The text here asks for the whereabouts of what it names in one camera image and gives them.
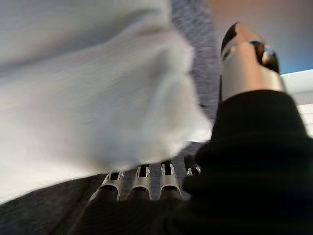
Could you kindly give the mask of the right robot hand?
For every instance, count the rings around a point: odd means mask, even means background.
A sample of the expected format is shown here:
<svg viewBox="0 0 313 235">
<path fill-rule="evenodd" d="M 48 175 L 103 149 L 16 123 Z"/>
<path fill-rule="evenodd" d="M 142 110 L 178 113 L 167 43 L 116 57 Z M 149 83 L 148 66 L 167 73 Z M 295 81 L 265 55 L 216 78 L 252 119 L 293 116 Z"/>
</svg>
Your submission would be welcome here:
<svg viewBox="0 0 313 235">
<path fill-rule="evenodd" d="M 237 22 L 224 36 L 221 56 L 211 139 L 185 158 L 182 186 L 165 159 L 160 196 L 152 200 L 150 166 L 142 164 L 120 201 L 123 175 L 110 172 L 69 234 L 312 234 L 313 140 L 287 93 L 275 51 Z"/>
</svg>

